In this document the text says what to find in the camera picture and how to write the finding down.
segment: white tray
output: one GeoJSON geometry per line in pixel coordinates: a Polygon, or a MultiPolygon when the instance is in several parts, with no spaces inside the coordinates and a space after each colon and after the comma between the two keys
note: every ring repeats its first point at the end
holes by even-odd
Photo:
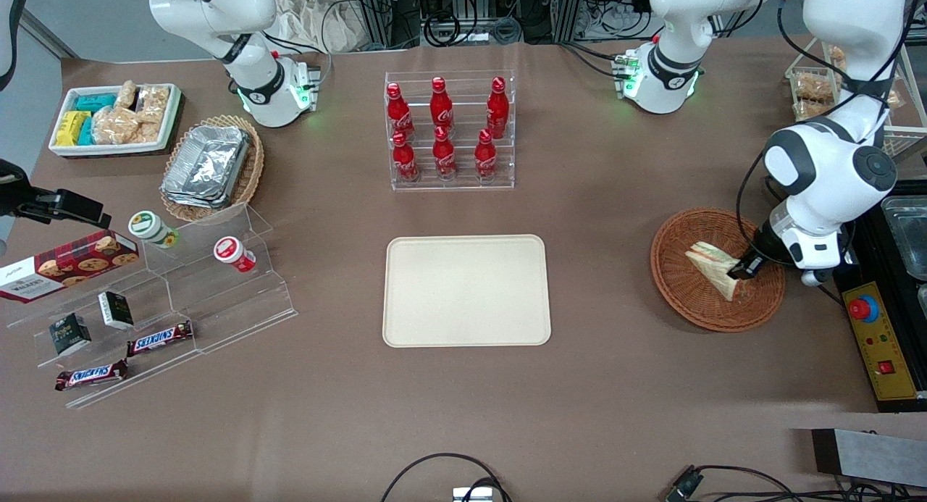
{"type": "Polygon", "coordinates": [[[536,346],[550,339],[536,235],[396,238],[387,248],[383,340],[394,348],[536,346]]]}
{"type": "Polygon", "coordinates": [[[55,128],[52,129],[52,135],[49,138],[49,150],[62,158],[107,158],[108,156],[132,156],[143,152],[152,152],[166,148],[168,140],[171,138],[173,122],[177,116],[177,108],[180,105],[181,92],[179,87],[173,83],[153,83],[142,85],[165,85],[171,89],[171,95],[168,96],[167,108],[164,110],[164,120],[162,129],[158,132],[158,140],[145,143],[123,143],[119,146],[57,146],[55,145],[55,136],[57,130],[61,127],[61,120],[64,113],[74,110],[74,102],[78,96],[86,95],[107,95],[119,93],[119,85],[102,85],[99,87],[78,87],[67,90],[64,96],[64,103],[59,110],[59,116],[55,120],[55,128]]]}

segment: acrylic bottle rack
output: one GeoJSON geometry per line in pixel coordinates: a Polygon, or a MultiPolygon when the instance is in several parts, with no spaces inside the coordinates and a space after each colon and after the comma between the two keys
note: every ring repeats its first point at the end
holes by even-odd
{"type": "Polygon", "coordinates": [[[513,70],[470,70],[470,72],[388,72],[383,86],[384,116],[387,126],[385,148],[390,163],[390,181],[394,191],[492,191],[513,188],[516,185],[516,73],[513,70]],[[444,78],[447,92],[453,102],[454,133],[450,142],[454,145],[457,162],[457,176],[450,181],[437,177],[435,157],[431,147],[435,142],[435,127],[431,121],[431,79],[444,78]],[[509,100],[509,120],[506,135],[493,140],[496,146],[496,178],[490,182],[477,178],[474,150],[479,141],[479,131],[486,123],[486,103],[492,91],[492,79],[501,76],[506,79],[506,96],[509,100]],[[406,182],[398,178],[393,165],[392,128],[387,115],[390,100],[385,87],[390,83],[400,84],[403,98],[411,110],[415,126],[415,138],[408,144],[415,152],[421,178],[417,182],[406,182]]]}

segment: yellow control panel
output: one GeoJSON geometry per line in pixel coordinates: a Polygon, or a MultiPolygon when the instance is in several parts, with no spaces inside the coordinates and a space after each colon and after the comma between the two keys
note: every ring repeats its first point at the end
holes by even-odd
{"type": "Polygon", "coordinates": [[[875,283],[844,292],[844,304],[876,398],[880,401],[916,398],[914,381],[875,283]]]}

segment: cookie box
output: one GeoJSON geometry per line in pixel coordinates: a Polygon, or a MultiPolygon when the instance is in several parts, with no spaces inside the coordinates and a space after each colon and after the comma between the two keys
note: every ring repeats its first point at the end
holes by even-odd
{"type": "Polygon", "coordinates": [[[135,261],[132,241],[102,230],[0,268],[0,297],[29,303],[135,261]]]}

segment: gray floor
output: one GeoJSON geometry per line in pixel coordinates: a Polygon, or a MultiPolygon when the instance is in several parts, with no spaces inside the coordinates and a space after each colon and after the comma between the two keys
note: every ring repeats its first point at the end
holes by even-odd
{"type": "MultiPolygon", "coordinates": [[[[26,7],[84,59],[132,62],[209,57],[194,44],[160,29],[148,10],[148,0],[29,0],[26,7]]],[[[765,4],[736,36],[777,34],[776,9],[775,4],[765,4]]],[[[798,0],[785,7],[784,26],[788,33],[807,32],[798,0]]],[[[921,76],[927,83],[927,49],[913,49],[911,56],[915,66],[925,67],[921,76]]],[[[3,157],[32,171],[55,117],[61,77],[55,57],[25,33],[20,33],[19,64],[10,87],[0,93],[3,157]]],[[[7,238],[11,225],[10,218],[0,218],[0,239],[7,238]]]]}

